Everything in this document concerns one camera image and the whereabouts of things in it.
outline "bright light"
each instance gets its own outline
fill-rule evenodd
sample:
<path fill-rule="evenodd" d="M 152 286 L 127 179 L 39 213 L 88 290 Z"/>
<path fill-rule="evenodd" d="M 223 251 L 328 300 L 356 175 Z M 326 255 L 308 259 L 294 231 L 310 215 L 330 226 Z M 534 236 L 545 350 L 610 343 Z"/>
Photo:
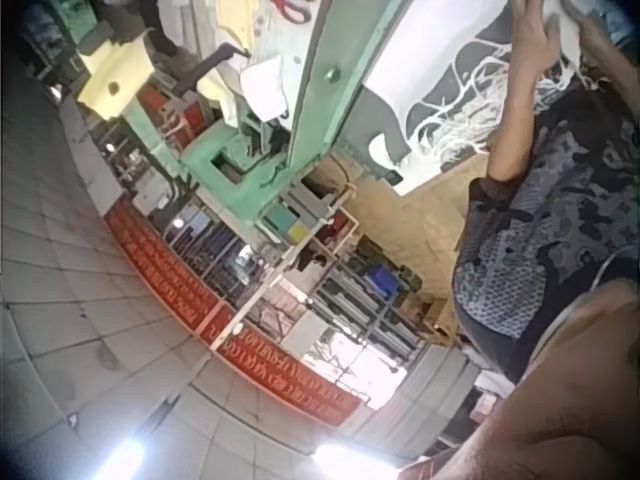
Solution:
<path fill-rule="evenodd" d="M 243 328 L 244 328 L 244 323 L 240 322 L 236 324 L 235 327 L 233 327 L 233 331 L 231 333 L 233 333 L 234 335 L 240 335 L 240 332 L 242 331 Z"/>
<path fill-rule="evenodd" d="M 93 480 L 130 480 L 144 459 L 144 447 L 127 440 L 111 454 Z"/>
<path fill-rule="evenodd" d="M 56 97 L 56 101 L 60 101 L 62 99 L 62 92 L 56 87 L 49 87 L 49 91 L 51 94 Z"/>
<path fill-rule="evenodd" d="M 322 445 L 313 455 L 322 471 L 333 480 L 396 480 L 398 469 L 340 445 Z"/>

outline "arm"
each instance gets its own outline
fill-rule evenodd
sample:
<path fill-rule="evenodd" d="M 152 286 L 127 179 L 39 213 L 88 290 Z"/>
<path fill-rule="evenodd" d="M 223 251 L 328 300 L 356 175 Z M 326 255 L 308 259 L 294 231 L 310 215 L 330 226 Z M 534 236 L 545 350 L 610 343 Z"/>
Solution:
<path fill-rule="evenodd" d="M 627 104 L 635 118 L 640 116 L 640 72 L 618 50 L 598 25 L 583 15 L 570 0 L 562 0 L 567 15 L 580 28 L 580 46 L 598 65 Z"/>
<path fill-rule="evenodd" d="M 560 56 L 557 23 L 545 28 L 541 0 L 514 0 L 513 29 L 507 99 L 487 166 L 487 176 L 504 183 L 521 180 L 527 173 L 536 80 Z"/>

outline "forearm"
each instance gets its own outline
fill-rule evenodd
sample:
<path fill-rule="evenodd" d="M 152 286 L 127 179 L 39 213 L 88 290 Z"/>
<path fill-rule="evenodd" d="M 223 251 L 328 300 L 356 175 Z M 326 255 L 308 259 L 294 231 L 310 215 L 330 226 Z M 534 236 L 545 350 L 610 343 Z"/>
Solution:
<path fill-rule="evenodd" d="M 633 116 L 640 117 L 640 71 L 611 42 L 590 48 L 589 55 L 612 82 Z"/>
<path fill-rule="evenodd" d="M 533 143 L 536 81 L 533 76 L 511 75 L 498 138 L 489 154 L 487 176 L 513 182 L 527 173 Z"/>

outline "green machine frame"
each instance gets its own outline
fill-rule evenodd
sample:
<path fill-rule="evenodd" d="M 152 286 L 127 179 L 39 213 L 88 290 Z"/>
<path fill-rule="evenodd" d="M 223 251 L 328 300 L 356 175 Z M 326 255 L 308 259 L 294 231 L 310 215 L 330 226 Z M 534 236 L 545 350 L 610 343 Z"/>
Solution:
<path fill-rule="evenodd" d="M 369 66 L 406 4 L 407 0 L 322 0 L 288 147 L 277 152 L 252 148 L 256 135 L 264 146 L 272 131 L 246 108 L 240 108 L 240 128 L 218 120 L 181 155 L 164 143 L 136 99 L 122 116 L 169 173 L 190 173 L 239 220 L 254 224 L 283 190 L 330 150 Z M 68 26 L 82 30 L 85 19 L 81 29 L 73 19 Z"/>

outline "green metal frame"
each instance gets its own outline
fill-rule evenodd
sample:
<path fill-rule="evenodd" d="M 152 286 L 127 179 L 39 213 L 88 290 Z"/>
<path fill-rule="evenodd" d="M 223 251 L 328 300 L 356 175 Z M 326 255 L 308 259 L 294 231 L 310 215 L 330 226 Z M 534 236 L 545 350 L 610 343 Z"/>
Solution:
<path fill-rule="evenodd" d="M 89 11 L 71 10 L 73 0 L 50 1 L 76 43 L 95 25 L 89 6 Z M 407 3 L 322 0 L 287 152 L 251 157 L 247 154 L 250 139 L 218 121 L 179 156 L 166 145 L 136 99 L 123 118 L 170 174 L 191 173 L 239 220 L 256 223 L 283 190 L 329 151 L 367 69 Z M 250 123 L 246 117 L 243 121 Z M 214 165 L 216 158 L 229 159 L 228 164 L 242 172 L 240 181 L 233 181 Z"/>

